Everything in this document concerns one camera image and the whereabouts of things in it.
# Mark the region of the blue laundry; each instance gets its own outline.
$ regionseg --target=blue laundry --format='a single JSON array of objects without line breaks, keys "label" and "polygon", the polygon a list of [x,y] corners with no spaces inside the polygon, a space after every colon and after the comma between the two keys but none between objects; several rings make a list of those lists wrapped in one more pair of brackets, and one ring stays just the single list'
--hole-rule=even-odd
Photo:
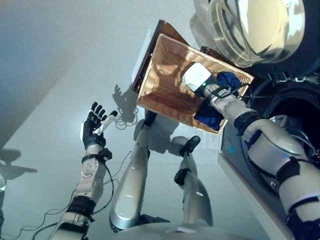
[{"label": "blue laundry", "polygon": [[[232,72],[222,71],[216,79],[220,87],[230,87],[231,91],[241,85],[240,80]],[[205,100],[196,112],[194,119],[217,131],[224,117]]]}]

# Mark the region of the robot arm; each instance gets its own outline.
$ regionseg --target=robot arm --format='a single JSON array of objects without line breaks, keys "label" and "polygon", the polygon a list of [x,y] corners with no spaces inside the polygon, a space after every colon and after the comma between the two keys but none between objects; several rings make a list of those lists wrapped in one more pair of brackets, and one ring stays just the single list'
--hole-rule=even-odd
[{"label": "robot arm", "polygon": [[81,126],[85,157],[82,158],[80,182],[68,209],[61,216],[49,240],[88,239],[86,234],[93,221],[94,208],[103,194],[105,161],[112,158],[112,153],[104,148],[106,140],[103,131],[117,115],[117,112],[113,111],[106,116],[102,106],[97,105],[96,102],[92,105],[87,120]]},{"label": "robot arm", "polygon": [[280,200],[295,238],[320,239],[320,171],[308,160],[303,147],[283,128],[219,87],[200,63],[193,64],[182,81],[198,96],[208,98],[239,131],[254,167],[279,180]]}]

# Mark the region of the robot leg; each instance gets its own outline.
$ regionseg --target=robot leg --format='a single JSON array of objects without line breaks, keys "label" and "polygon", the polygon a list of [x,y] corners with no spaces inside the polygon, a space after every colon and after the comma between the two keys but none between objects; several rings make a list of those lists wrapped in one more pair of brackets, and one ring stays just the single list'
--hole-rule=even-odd
[{"label": "robot leg", "polygon": [[191,154],[199,142],[200,138],[194,136],[184,145],[183,151],[180,151],[183,160],[174,181],[183,189],[183,223],[196,224],[202,220],[207,225],[213,226],[210,198],[205,186],[197,177],[196,163]]},{"label": "robot leg", "polygon": [[145,194],[150,151],[147,149],[150,126],[156,114],[148,112],[143,127],[136,139],[131,161],[126,168],[115,192],[109,221],[114,232],[138,224]]}]

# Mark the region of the humanoid robot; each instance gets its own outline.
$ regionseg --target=humanoid robot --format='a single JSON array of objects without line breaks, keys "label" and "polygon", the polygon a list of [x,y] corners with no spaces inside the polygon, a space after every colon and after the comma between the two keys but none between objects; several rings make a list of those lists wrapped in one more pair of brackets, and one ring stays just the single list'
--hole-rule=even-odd
[{"label": "humanoid robot", "polygon": [[[303,147],[283,128],[246,108],[246,104],[225,87],[219,87],[215,77],[200,63],[190,66],[182,81],[196,95],[207,98],[210,105],[238,130],[247,144],[253,166],[279,180],[280,200],[295,239],[320,239],[320,171],[307,158]],[[95,102],[83,125],[86,156],[82,159],[81,180],[50,240],[87,239],[94,208],[103,192],[105,162],[112,157],[111,152],[104,148],[103,131],[117,113],[114,111],[108,117],[103,116],[104,113],[102,106]],[[149,130],[155,118],[153,112],[146,114],[130,163],[112,201],[109,222],[117,234],[105,239],[246,239],[213,227],[210,199],[197,177],[192,156],[200,142],[198,136],[181,147],[179,153],[183,159],[174,177],[183,190],[183,222],[174,224],[159,217],[141,215],[150,157]]]}]

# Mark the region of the brown basket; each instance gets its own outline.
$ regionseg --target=brown basket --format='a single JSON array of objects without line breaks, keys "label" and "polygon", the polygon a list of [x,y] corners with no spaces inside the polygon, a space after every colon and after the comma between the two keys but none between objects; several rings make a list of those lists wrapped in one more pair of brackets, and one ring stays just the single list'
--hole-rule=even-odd
[{"label": "brown basket", "polygon": [[[213,75],[232,72],[242,83],[251,83],[250,74],[203,52],[160,34],[145,72],[137,103],[143,108],[164,115],[183,124],[208,133],[219,134],[227,120],[223,119],[218,131],[194,119],[203,99],[196,96],[183,82],[182,75],[187,68],[197,62],[203,64]],[[239,89],[243,96],[248,86]]]}]

